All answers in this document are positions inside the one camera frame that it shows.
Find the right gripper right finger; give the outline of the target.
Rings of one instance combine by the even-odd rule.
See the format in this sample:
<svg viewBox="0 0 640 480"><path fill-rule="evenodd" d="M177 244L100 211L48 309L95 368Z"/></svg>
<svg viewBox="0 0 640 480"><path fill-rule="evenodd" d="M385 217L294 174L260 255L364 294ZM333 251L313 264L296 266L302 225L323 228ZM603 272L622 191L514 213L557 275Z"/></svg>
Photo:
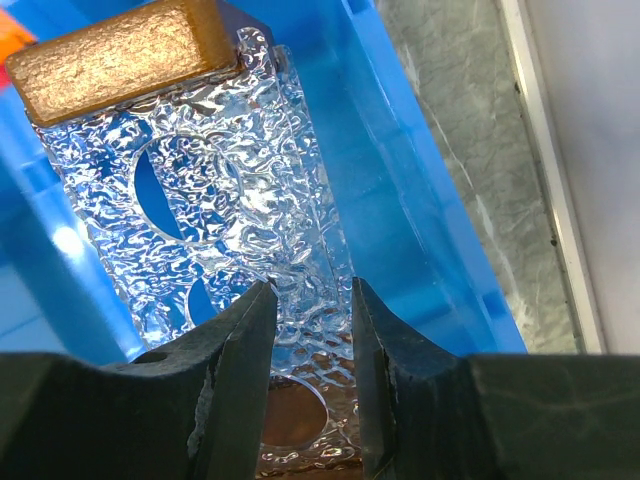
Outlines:
<svg viewBox="0 0 640 480"><path fill-rule="evenodd" d="M361 278L352 325L366 478L638 477L637 357L459 357Z"/></svg>

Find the clear acrylic holder brown ends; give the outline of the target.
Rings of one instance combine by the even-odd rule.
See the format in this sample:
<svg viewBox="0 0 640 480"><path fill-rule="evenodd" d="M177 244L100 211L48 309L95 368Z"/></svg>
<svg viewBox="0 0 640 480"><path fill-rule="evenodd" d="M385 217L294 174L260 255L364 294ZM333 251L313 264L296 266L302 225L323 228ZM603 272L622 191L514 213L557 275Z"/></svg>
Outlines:
<svg viewBox="0 0 640 480"><path fill-rule="evenodd" d="M153 1L6 67L145 353L274 286L251 479L361 478L353 270L287 50Z"/></svg>

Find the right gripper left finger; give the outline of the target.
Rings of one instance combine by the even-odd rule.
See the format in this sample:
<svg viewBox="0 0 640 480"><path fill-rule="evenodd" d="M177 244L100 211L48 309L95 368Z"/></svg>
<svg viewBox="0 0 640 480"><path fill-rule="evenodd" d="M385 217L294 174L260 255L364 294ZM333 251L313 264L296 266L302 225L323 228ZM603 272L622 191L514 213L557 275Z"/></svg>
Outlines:
<svg viewBox="0 0 640 480"><path fill-rule="evenodd" d="M128 364L4 354L2 477L253 478L276 317L274 286L259 281Z"/></svg>

